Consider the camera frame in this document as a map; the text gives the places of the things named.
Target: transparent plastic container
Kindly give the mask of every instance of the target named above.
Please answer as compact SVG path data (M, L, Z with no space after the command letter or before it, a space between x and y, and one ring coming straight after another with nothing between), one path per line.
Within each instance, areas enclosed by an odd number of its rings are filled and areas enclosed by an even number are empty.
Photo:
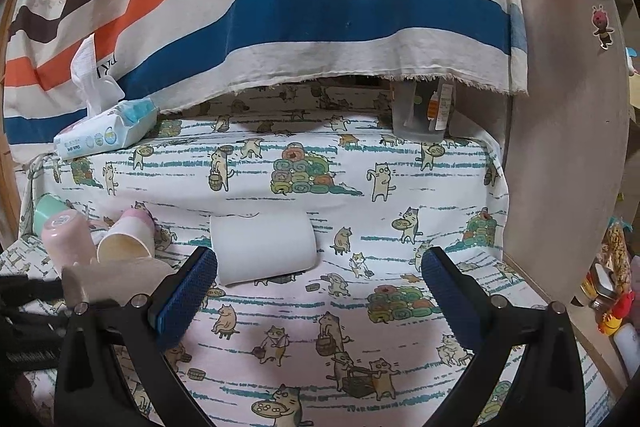
M441 142L453 112L455 83L404 80L391 89L394 134L413 142Z

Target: blue gripper pad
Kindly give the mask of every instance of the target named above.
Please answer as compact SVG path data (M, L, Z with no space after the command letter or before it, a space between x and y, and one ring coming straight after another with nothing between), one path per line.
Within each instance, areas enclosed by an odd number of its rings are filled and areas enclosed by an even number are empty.
M165 277L152 295L148 319L161 351L177 346L200 309L218 273L216 254L199 247L174 275Z
M488 320L488 296L470 275L463 275L440 247L422 256L422 278L460 346L477 353Z

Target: cat print tablecloth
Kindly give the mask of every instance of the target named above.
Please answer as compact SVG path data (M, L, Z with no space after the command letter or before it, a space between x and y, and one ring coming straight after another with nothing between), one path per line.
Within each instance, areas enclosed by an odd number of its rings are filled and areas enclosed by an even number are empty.
M220 426L423 425L473 356L420 277L429 245L515 305L543 301L500 261L508 190L491 140L471 129L438 144L409 143L392 135L388 117L377 89L312 84L211 100L160 121L130 150L34 162L22 229L46 192L96 227L124 208L144 208L156 222L157 257L177 267L210 245L211 214L250 223L257 212L303 208L318 265L212 285L168 360ZM4 271L52 273L28 235L2 260ZM513 351L480 422L499 410L522 353ZM594 426L608 393L580 353ZM140 410L157 421L120 354ZM51 373L33 378L36 402L50 407Z

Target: blue stripe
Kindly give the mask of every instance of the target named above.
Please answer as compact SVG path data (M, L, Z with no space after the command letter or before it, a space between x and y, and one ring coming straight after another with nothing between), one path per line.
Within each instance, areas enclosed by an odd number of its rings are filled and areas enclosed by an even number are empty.
M4 129L10 145L18 143L52 143L56 134L84 117L86 117L86 109L61 114L52 118L12 116L4 119Z
M492 0L234 0L219 20L153 53L125 74L142 98L267 42L364 42L406 28L434 28L511 52L510 17Z

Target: baby wipes package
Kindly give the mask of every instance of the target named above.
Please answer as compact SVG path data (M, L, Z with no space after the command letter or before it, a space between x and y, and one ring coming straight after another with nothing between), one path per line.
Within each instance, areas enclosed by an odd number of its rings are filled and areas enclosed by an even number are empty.
M63 160L133 145L156 124L158 108L149 98L123 100L125 94L108 74L98 77L94 36L88 36L71 61L71 80L86 105L86 118L56 135L53 144Z
M53 140L63 160L130 147L155 126L158 108L148 98L123 100L93 118L80 120Z

